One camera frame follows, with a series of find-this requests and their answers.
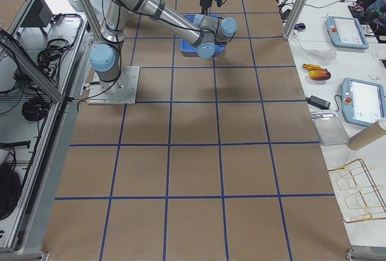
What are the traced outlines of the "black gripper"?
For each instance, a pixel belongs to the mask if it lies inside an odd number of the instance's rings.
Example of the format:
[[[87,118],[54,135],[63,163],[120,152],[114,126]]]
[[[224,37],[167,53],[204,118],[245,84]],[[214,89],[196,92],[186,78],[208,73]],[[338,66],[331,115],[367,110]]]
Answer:
[[[201,14],[207,14],[211,8],[213,0],[200,0]]]

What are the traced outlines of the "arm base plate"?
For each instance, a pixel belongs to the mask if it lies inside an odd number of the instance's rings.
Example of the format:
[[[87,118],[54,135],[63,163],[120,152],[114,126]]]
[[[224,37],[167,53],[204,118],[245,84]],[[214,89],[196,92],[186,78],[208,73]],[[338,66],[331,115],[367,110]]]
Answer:
[[[89,105],[135,104],[139,74],[139,66],[124,66],[118,81],[106,91],[110,85],[100,83],[100,79],[95,72],[93,81],[97,84],[90,87],[87,103]]]

